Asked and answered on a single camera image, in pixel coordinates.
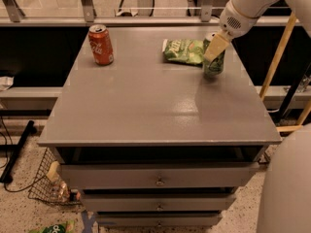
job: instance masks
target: drawer handle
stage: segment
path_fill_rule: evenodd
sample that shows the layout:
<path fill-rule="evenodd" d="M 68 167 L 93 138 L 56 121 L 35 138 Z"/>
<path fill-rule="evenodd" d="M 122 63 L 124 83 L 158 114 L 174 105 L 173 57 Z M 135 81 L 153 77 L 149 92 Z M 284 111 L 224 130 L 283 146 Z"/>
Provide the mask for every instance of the drawer handle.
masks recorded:
<path fill-rule="evenodd" d="M 155 182 L 156 186 L 164 186 L 165 182 L 162 180 L 161 177 L 158 177 L 157 181 Z"/>
<path fill-rule="evenodd" d="M 157 210 L 158 212 L 163 212 L 163 211 L 164 211 L 164 208 L 163 208 L 161 205 L 158 205 L 157 208 L 156 208 L 156 210 Z"/>

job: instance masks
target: can lid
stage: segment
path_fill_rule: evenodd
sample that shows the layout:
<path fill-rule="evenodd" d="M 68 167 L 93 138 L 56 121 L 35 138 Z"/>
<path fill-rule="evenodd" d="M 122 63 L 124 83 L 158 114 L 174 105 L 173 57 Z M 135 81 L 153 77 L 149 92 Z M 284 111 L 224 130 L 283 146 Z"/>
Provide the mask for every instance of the can lid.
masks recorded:
<path fill-rule="evenodd" d="M 91 33 L 101 33 L 106 30 L 106 26 L 102 24 L 95 24 L 89 28 L 89 32 Z"/>

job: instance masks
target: black mesh basket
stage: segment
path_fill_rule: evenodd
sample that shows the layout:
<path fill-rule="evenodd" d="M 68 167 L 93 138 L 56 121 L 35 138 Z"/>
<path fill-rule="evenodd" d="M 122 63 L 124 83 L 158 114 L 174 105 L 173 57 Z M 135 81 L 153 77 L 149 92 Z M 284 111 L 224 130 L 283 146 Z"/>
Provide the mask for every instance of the black mesh basket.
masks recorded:
<path fill-rule="evenodd" d="M 52 152 L 46 149 L 42 161 L 40 163 L 39 169 L 37 171 L 34 184 L 31 186 L 28 198 L 41 201 L 45 204 L 52 206 L 76 206 L 81 205 L 80 201 L 55 201 L 52 199 L 52 189 L 53 185 L 48 179 L 46 174 L 48 173 L 51 164 L 56 161 Z"/>

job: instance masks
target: floor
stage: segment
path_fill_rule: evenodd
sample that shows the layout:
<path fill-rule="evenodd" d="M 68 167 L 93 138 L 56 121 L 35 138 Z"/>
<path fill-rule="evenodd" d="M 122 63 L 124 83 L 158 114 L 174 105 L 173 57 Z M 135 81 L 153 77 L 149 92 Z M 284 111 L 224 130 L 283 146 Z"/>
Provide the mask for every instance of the floor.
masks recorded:
<path fill-rule="evenodd" d="M 27 119 L 4 119 L 4 123 L 11 135 L 13 143 L 16 143 L 27 123 Z M 35 118 L 37 133 L 28 137 L 20 157 L 12 172 L 13 182 L 7 186 L 9 190 L 20 190 L 32 184 L 37 170 L 46 151 L 37 145 L 40 133 L 46 123 L 45 119 Z M 6 135 L 4 126 L 0 131 Z M 277 146 L 271 146 L 268 150 L 273 154 Z M 4 165 L 5 157 L 0 158 L 0 166 Z M 223 211 L 223 219 L 212 228 L 205 227 L 172 227 L 172 228 L 118 228 L 104 229 L 100 232 L 111 233 L 255 233 L 257 226 L 257 216 L 259 210 L 259 200 L 264 181 L 265 166 L 260 170 L 244 187 L 239 187 L 236 191 L 237 199 L 227 211 Z M 86 215 L 83 206 L 73 206 L 68 208 L 52 207 L 42 202 L 29 199 L 28 190 L 22 192 L 8 192 L 4 185 L 0 184 L 0 233 L 9 231 L 28 232 L 34 228 L 62 223 L 73 219 L 75 221 L 75 232 L 91 233 L 91 229 L 84 231 L 84 218 L 91 218 L 91 214 Z"/>

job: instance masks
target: black metal stand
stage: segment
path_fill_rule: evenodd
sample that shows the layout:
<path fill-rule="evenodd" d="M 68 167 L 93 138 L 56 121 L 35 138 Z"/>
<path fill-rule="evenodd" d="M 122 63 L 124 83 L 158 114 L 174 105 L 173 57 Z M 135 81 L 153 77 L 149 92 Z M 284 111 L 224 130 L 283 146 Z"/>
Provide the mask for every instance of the black metal stand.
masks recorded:
<path fill-rule="evenodd" d="M 20 139 L 16 145 L 6 145 L 6 146 L 0 146 L 0 150 L 3 150 L 4 148 L 7 148 L 7 150 L 11 150 L 12 154 L 10 157 L 10 160 L 3 171 L 3 174 L 0 178 L 0 183 L 11 183 L 13 181 L 13 178 L 11 176 L 11 171 L 19 157 L 20 151 L 23 147 L 23 145 L 26 142 L 26 139 L 29 134 L 36 133 L 36 128 L 33 126 L 34 121 L 29 120 L 27 126 L 25 127 L 23 133 L 20 136 Z"/>

